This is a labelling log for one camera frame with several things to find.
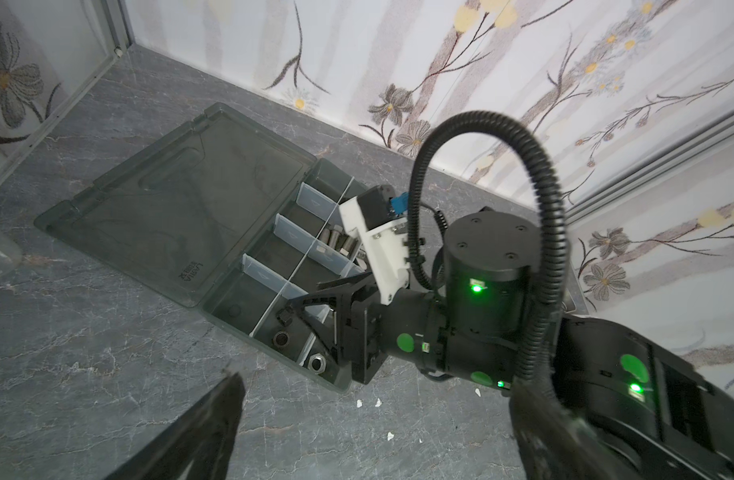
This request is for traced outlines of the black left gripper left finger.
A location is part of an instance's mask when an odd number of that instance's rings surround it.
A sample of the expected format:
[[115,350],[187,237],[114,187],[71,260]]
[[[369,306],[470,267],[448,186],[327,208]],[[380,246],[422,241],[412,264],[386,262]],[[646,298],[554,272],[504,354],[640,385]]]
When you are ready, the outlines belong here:
[[110,479],[225,479],[243,412],[246,388],[231,373]]

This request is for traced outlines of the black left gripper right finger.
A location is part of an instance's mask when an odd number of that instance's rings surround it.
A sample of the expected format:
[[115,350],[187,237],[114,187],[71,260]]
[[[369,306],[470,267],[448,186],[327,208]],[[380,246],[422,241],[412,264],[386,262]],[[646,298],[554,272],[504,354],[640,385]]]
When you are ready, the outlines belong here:
[[528,479],[637,479],[639,474],[599,441],[585,420],[543,385],[517,380],[509,414]]

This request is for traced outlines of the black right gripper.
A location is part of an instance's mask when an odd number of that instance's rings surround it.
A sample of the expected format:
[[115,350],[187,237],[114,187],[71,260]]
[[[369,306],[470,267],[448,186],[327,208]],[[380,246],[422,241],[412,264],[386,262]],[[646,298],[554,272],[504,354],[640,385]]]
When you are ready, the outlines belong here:
[[[345,278],[319,285],[319,289],[286,301],[276,312],[283,326],[293,320],[309,331],[309,339],[296,362],[303,366],[314,350],[338,367],[351,371],[353,381],[367,385],[387,354],[379,346],[383,305],[374,281]],[[323,306],[330,311],[323,320],[308,309]]]

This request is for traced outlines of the black hex nut front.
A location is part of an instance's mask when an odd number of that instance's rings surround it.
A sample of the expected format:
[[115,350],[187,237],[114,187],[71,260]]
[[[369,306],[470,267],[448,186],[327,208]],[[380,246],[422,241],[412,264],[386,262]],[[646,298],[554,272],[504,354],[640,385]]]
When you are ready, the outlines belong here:
[[285,349],[290,343],[290,336],[286,331],[278,331],[272,337],[272,343],[276,349]]

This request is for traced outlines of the steel hex bolt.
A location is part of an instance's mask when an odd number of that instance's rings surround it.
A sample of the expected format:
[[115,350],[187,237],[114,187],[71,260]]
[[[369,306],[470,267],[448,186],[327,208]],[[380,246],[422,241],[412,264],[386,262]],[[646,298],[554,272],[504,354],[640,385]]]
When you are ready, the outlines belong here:
[[340,225],[325,226],[318,240],[350,260],[367,261],[363,246],[354,237],[347,235]]

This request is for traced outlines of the steel hex nut front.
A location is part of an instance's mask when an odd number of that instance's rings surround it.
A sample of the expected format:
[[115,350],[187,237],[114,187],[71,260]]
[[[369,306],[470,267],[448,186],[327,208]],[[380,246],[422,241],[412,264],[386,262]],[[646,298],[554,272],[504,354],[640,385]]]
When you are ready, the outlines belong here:
[[327,359],[321,353],[312,354],[308,358],[307,368],[316,375],[321,375],[327,369]]

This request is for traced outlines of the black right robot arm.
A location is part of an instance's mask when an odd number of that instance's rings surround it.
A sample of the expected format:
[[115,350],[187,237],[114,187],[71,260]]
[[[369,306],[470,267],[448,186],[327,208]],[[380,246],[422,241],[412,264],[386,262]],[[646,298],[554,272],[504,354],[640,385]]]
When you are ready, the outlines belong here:
[[520,385],[539,228],[487,207],[438,228],[433,290],[382,304],[374,276],[357,274],[289,300],[278,321],[304,323],[361,383],[396,357],[500,391],[530,479],[734,479],[734,399],[621,324],[556,312]]

